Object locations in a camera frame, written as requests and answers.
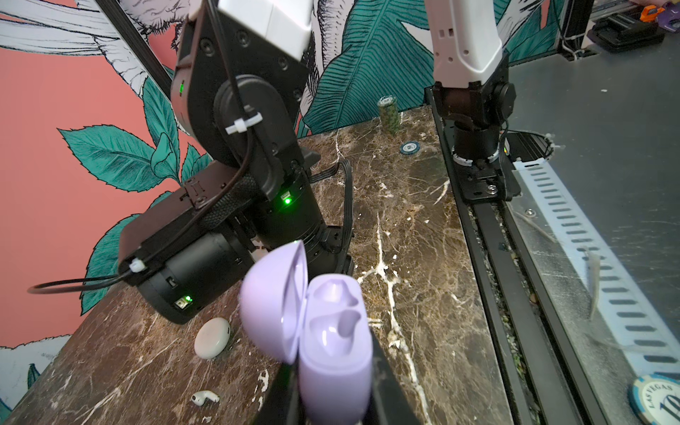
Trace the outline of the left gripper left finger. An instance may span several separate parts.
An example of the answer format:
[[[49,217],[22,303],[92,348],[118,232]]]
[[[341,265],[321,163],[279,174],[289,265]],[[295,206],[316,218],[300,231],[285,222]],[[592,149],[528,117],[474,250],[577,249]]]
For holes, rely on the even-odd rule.
[[[299,375],[295,366],[281,365],[260,412],[251,424],[293,425],[300,423]]]

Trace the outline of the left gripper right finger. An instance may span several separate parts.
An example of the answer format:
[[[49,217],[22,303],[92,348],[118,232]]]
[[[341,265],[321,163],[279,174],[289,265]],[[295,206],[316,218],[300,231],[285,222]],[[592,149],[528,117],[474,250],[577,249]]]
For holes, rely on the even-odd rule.
[[[374,332],[371,332],[371,337],[373,343],[371,395],[363,423],[367,425],[420,424]]]

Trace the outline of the purple earbud charging case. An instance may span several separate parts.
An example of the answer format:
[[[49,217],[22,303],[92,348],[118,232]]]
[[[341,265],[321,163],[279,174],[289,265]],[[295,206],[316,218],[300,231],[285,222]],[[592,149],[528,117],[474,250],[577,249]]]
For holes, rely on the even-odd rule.
[[[356,424],[368,411],[373,343],[359,283],[311,276],[299,241],[256,262],[239,310],[245,334],[268,357],[295,366],[300,423]]]

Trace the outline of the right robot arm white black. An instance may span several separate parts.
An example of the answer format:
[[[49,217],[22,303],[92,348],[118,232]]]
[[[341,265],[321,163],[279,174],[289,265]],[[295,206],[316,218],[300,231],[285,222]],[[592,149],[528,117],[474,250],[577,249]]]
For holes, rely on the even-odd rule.
[[[295,244],[314,276],[352,265],[352,168],[318,174],[299,146],[292,113],[306,77],[310,2],[205,1],[186,22],[170,91],[175,116],[211,156],[121,232],[110,276],[29,288],[35,295],[125,283],[170,322],[184,324],[242,280],[253,239],[269,250]],[[490,1],[428,1],[433,100],[449,120],[453,173],[469,203],[519,195],[503,126],[515,86]]]

